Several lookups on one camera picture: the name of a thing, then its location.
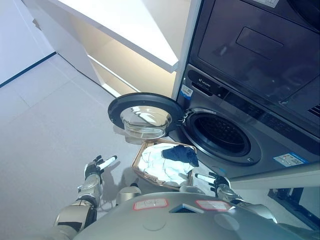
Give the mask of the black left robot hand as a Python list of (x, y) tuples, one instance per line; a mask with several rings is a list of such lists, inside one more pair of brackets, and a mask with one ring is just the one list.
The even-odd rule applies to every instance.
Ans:
[(116, 155), (113, 155), (107, 160), (104, 160), (101, 155), (98, 155), (93, 161), (85, 166), (84, 179), (86, 180), (91, 175), (97, 175), (100, 183), (102, 183), (102, 173), (104, 172), (104, 169), (109, 167), (117, 158)]

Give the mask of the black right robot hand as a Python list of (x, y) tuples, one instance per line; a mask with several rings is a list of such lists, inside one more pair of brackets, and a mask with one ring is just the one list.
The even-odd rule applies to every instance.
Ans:
[(215, 197), (217, 198), (218, 195), (218, 188), (222, 190), (230, 190), (230, 182), (224, 176), (218, 175), (213, 172), (209, 172), (209, 176), (205, 176), (203, 174), (195, 173), (194, 177), (202, 180), (210, 186), (210, 190), (215, 193)]

